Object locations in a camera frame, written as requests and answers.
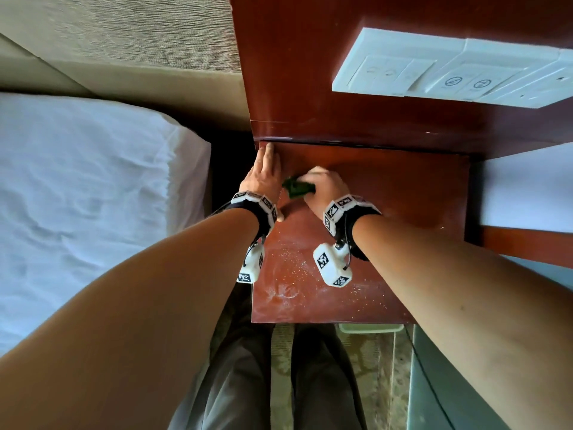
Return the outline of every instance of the white bedsheet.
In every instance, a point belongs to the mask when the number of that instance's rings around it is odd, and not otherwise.
[[[210,144],[117,102],[0,93],[0,355],[204,216]]]

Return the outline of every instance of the wristband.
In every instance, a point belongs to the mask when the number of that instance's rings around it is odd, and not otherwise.
[[[261,237],[266,237],[275,227],[277,221],[277,208],[266,196],[254,191],[240,191],[231,199],[226,208],[241,208],[251,211],[258,219],[258,232],[253,243]]]
[[[346,242],[350,253],[363,261],[368,261],[368,258],[354,242],[352,229],[360,217],[369,214],[382,215],[374,204],[354,195],[342,196],[331,202],[323,214],[324,225],[330,235],[336,238],[336,241]]]

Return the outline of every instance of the gray trousers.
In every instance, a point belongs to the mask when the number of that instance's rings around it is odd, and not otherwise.
[[[233,320],[191,409],[188,430],[270,429],[274,325]],[[295,430],[366,430],[356,378],[333,325],[297,325],[292,347]]]

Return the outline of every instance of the forearm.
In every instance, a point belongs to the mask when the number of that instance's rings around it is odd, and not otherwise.
[[[381,216],[359,219],[353,236],[509,426],[570,426],[572,293],[492,252]]]
[[[167,426],[257,229],[227,210],[91,283],[0,361],[0,426]]]

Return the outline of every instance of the wall switch panel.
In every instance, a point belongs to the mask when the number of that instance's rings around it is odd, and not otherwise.
[[[573,50],[363,28],[332,90],[539,108],[573,96]]]

